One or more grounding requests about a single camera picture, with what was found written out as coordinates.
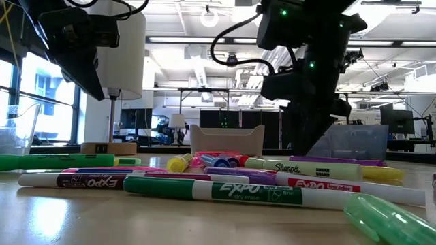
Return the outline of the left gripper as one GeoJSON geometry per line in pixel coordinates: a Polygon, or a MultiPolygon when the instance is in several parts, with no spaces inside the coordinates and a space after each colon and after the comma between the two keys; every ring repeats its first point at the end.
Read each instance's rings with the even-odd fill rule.
{"type": "Polygon", "coordinates": [[[47,46],[48,56],[56,56],[65,80],[73,82],[98,101],[105,99],[96,69],[96,47],[119,46],[116,18],[88,14],[78,7],[44,12],[38,27],[47,46]]]}

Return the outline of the purple pen highlighter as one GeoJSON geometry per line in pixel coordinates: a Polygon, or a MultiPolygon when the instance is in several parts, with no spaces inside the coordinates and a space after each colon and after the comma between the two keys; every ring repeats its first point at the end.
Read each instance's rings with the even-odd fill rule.
{"type": "Polygon", "coordinates": [[[383,160],[356,160],[356,159],[339,159],[339,158],[327,158],[327,157],[306,157],[306,156],[290,156],[290,161],[306,161],[317,163],[347,163],[357,164],[370,167],[386,167],[386,163],[383,160]]]}

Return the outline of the pale green Sharpie highlighter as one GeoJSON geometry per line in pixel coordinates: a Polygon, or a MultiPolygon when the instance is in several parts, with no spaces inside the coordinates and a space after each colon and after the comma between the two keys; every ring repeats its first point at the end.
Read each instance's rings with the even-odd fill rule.
{"type": "Polygon", "coordinates": [[[244,166],[289,174],[359,181],[363,179],[362,168],[350,163],[320,163],[310,161],[284,161],[248,158],[244,166]]]}

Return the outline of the red dry-erase marker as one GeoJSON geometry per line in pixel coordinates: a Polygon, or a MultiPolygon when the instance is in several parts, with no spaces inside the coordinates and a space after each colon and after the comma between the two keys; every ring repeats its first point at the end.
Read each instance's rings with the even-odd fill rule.
{"type": "Polygon", "coordinates": [[[375,184],[370,182],[355,182],[332,178],[318,178],[312,176],[277,172],[275,182],[280,186],[301,187],[310,189],[329,189],[336,191],[360,192],[385,199],[393,203],[409,206],[425,206],[424,191],[409,189],[402,186],[375,184]]]}

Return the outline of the fat purple highlighter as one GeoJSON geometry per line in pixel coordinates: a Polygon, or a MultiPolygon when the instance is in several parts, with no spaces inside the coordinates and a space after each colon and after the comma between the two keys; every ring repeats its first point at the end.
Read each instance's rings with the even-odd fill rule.
{"type": "Polygon", "coordinates": [[[240,166],[240,161],[236,157],[229,156],[227,154],[220,154],[219,158],[226,160],[229,163],[230,168],[235,168],[240,166]]]}
{"type": "Polygon", "coordinates": [[[242,167],[205,167],[205,174],[216,174],[226,176],[244,176],[249,178],[250,184],[276,185],[275,172],[242,167]]]}

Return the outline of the short yellow highlighter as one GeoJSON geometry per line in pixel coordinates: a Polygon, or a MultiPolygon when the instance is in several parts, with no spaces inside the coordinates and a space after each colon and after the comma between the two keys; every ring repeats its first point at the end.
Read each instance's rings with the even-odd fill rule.
{"type": "Polygon", "coordinates": [[[372,180],[402,180],[405,172],[391,167],[362,166],[363,178],[372,180]]]}

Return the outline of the large pink highlighter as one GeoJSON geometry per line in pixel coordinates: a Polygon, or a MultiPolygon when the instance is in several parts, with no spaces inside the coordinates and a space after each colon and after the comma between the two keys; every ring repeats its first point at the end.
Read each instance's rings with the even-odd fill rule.
{"type": "Polygon", "coordinates": [[[220,157],[221,155],[234,157],[239,154],[240,153],[238,151],[199,151],[195,152],[193,155],[194,157],[201,157],[202,155],[210,155],[212,157],[220,157]]]}

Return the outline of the blue highlighter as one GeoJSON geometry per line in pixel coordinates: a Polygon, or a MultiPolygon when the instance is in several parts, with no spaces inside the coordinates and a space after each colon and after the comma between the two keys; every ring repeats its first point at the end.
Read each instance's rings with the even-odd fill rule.
{"type": "Polygon", "coordinates": [[[200,160],[205,167],[230,167],[230,164],[225,159],[211,156],[209,154],[203,154],[200,156],[200,160]]]}

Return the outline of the yellow Sharpie highlighter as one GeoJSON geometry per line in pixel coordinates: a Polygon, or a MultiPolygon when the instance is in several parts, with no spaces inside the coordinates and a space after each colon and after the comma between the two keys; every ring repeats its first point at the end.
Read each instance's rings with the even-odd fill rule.
{"type": "Polygon", "coordinates": [[[193,160],[192,154],[184,154],[168,160],[166,168],[172,173],[183,173],[193,160]]]}

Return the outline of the white shade table lamp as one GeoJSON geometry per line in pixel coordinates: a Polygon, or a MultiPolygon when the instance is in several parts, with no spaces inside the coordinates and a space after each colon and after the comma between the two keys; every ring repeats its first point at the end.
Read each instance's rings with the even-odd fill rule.
{"type": "Polygon", "coordinates": [[[119,21],[118,27],[119,46],[97,49],[97,75],[104,99],[98,101],[90,95],[82,96],[85,106],[82,154],[127,156],[137,153],[135,142],[114,142],[113,130],[116,102],[142,97],[146,18],[140,12],[133,13],[127,20],[119,21]]]}

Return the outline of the grey translucent plastic bin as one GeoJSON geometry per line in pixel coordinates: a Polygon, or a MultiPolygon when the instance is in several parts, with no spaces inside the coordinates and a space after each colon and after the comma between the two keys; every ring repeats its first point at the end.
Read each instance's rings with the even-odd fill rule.
{"type": "Polygon", "coordinates": [[[387,142],[388,126],[385,125],[332,125],[307,156],[384,160],[387,142]]]}

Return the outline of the black cabinet row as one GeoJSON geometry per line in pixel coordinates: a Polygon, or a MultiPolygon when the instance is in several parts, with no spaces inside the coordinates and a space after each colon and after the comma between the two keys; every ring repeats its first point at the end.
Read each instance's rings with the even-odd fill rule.
{"type": "Polygon", "coordinates": [[[263,148],[279,149],[280,120],[278,112],[249,110],[200,110],[201,128],[254,129],[265,126],[263,148]]]}

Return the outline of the white plastic bin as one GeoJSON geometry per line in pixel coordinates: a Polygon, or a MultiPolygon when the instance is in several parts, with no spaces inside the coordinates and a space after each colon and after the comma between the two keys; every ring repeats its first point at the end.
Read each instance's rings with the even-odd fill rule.
{"type": "Polygon", "coordinates": [[[265,126],[254,129],[200,128],[190,126],[191,152],[239,152],[260,157],[263,151],[265,126]]]}

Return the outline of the small white table lamp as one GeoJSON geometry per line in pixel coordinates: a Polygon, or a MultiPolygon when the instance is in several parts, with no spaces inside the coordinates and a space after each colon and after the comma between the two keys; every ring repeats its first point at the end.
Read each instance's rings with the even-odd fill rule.
{"type": "Polygon", "coordinates": [[[168,127],[174,130],[174,145],[182,145],[183,140],[179,137],[181,129],[185,128],[185,117],[183,114],[171,114],[168,127]]]}

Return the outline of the black aluminium table frame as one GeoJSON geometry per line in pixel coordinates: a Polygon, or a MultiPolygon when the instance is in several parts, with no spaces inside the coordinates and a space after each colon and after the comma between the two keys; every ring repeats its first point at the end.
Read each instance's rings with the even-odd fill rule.
{"type": "MultiPolygon", "coordinates": [[[[71,146],[32,146],[30,154],[74,154],[80,152],[79,145],[71,146]]],[[[148,148],[139,147],[137,153],[140,154],[185,154],[190,153],[190,148],[148,148]]],[[[292,150],[279,150],[279,149],[263,149],[263,156],[291,156],[292,150]]],[[[415,153],[415,152],[387,152],[387,161],[402,161],[410,163],[424,163],[430,165],[436,165],[436,154],[429,153],[415,153]]]]}

